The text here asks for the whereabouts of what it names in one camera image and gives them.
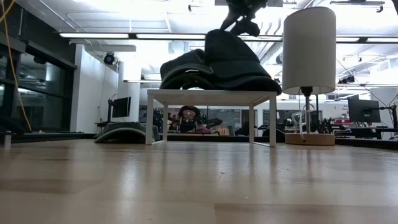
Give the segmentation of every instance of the white table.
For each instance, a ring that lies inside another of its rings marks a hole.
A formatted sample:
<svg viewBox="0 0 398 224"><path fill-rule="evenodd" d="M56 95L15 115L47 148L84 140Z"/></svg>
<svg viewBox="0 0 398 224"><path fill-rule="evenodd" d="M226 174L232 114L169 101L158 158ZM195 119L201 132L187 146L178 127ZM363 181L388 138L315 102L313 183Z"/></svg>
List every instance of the white table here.
<svg viewBox="0 0 398 224"><path fill-rule="evenodd" d="M249 142L263 146L276 146L276 92L269 91L223 91L223 90L148 90L146 144L167 141L167 112L169 105L194 106L248 106ZM163 105L163 141L152 143L154 100ZM269 100L270 138L269 145L254 142L254 107Z"/></svg>

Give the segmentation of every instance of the computer monitor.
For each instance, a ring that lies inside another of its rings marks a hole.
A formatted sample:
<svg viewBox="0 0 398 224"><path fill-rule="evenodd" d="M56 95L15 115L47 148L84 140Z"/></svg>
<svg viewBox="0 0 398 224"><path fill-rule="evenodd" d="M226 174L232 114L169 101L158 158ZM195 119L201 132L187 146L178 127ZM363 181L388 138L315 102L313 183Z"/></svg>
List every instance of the computer monitor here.
<svg viewBox="0 0 398 224"><path fill-rule="evenodd" d="M348 99L348 112L351 122L381 122L379 102L376 100Z"/></svg>
<svg viewBox="0 0 398 224"><path fill-rule="evenodd" d="M112 103L113 106L112 117L123 118L130 116L130 105L131 105L131 97L114 100Z"/></svg>

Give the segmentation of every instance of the white lamp shade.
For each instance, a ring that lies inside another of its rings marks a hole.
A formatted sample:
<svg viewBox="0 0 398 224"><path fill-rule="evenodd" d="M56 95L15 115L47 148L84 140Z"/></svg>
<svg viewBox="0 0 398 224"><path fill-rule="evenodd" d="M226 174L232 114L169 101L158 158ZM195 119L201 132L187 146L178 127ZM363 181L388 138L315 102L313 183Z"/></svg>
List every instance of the white lamp shade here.
<svg viewBox="0 0 398 224"><path fill-rule="evenodd" d="M336 16L327 7L311 7L284 22L282 91L297 95L310 86L312 94L336 88Z"/></svg>

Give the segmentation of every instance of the folded fabric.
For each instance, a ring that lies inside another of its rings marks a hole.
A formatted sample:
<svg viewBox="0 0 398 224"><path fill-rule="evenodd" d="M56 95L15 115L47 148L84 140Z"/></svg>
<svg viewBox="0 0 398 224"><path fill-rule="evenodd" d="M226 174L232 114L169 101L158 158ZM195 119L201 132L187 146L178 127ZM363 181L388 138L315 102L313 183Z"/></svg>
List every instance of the folded fabric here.
<svg viewBox="0 0 398 224"><path fill-rule="evenodd" d="M261 66L257 55L237 35L207 33L205 51L192 50L160 68L161 89L275 91L280 85Z"/></svg>

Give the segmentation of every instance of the table leg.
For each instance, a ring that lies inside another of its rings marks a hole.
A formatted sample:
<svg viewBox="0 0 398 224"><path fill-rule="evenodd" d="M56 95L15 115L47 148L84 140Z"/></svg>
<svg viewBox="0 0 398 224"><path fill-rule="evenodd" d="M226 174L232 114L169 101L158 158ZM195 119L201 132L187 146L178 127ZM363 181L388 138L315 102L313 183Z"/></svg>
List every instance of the table leg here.
<svg viewBox="0 0 398 224"><path fill-rule="evenodd" d="M249 142L254 143L254 105L249 105Z"/></svg>
<svg viewBox="0 0 398 224"><path fill-rule="evenodd" d="M148 95L147 102L147 131L146 131L146 141L147 145L152 144L152 126L154 123L154 96Z"/></svg>
<svg viewBox="0 0 398 224"><path fill-rule="evenodd" d="M163 104L163 141L167 141L167 128L168 128L167 121L169 120L168 108L169 106L166 103L164 103Z"/></svg>
<svg viewBox="0 0 398 224"><path fill-rule="evenodd" d="M276 96L269 100L269 146L276 147Z"/></svg>

